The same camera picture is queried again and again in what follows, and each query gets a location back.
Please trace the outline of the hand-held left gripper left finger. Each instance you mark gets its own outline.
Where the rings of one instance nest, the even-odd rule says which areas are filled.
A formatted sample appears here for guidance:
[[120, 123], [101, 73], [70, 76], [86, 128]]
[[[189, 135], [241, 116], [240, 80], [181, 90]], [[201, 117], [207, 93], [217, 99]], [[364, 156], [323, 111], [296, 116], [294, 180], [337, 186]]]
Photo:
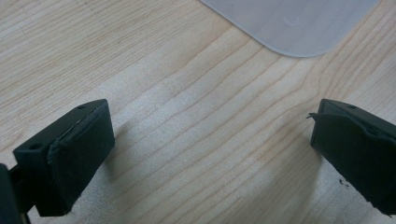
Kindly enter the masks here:
[[70, 110], [14, 149], [19, 206], [42, 217], [66, 215], [114, 146], [107, 100]]

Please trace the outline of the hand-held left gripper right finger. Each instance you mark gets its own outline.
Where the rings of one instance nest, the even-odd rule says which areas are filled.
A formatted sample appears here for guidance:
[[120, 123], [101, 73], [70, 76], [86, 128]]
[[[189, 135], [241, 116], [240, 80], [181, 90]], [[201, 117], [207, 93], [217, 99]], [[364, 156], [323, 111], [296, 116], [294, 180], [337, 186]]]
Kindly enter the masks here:
[[309, 117], [315, 122], [311, 147], [373, 207], [396, 215], [396, 125], [331, 99]]

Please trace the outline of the clear plastic storage box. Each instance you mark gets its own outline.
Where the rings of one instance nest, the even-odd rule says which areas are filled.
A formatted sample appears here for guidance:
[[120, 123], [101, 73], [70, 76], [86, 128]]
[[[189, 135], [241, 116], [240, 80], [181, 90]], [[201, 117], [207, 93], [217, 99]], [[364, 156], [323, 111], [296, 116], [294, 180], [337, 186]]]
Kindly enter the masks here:
[[334, 48], [379, 0], [201, 0], [268, 49], [315, 57]]

